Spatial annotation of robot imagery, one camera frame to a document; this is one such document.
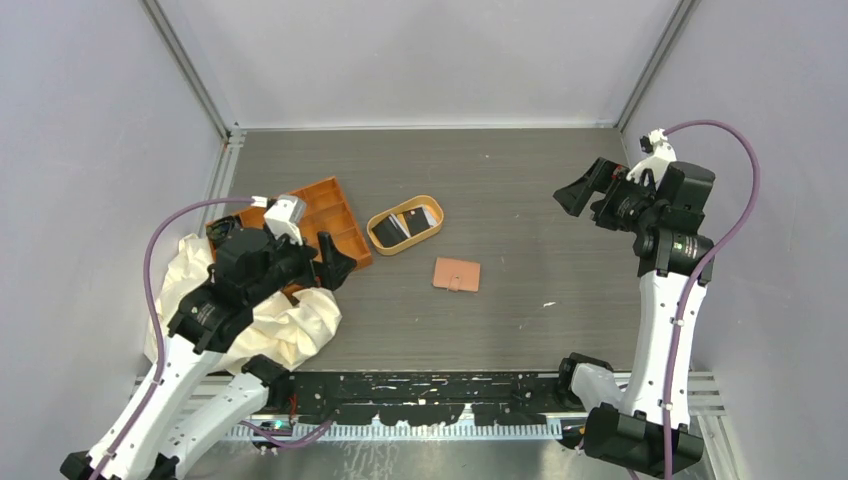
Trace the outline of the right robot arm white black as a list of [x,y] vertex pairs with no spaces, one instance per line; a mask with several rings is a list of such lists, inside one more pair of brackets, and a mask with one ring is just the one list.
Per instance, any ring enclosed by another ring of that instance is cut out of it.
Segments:
[[673,162],[662,178],[636,181],[629,168],[597,159],[554,199],[572,216],[590,208],[595,224],[634,234],[639,260],[637,350],[624,387],[611,365],[576,352],[560,365],[555,397],[567,410],[585,409],[581,433],[563,443],[586,455],[662,479],[698,463],[704,441],[690,431],[688,368],[698,311],[712,267],[698,263],[713,248],[699,234],[712,191],[712,171]]

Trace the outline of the oval wooden card tray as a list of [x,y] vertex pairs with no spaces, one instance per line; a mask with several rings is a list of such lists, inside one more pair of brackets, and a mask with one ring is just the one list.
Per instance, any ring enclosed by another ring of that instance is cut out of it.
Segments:
[[366,231],[378,253],[393,256],[439,233],[444,218],[433,197],[418,195],[373,216]]

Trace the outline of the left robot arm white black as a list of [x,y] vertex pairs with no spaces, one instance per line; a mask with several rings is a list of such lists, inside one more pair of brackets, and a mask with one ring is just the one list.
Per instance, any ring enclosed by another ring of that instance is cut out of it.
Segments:
[[356,268],[327,232],[318,245],[283,234],[238,229],[216,250],[208,278],[185,295],[168,324],[161,355],[110,430],[89,451],[74,452],[67,479],[182,479],[232,427],[263,408],[285,409],[292,397],[287,369],[259,354],[226,389],[181,420],[195,389],[254,320],[253,310],[291,284],[339,288]]

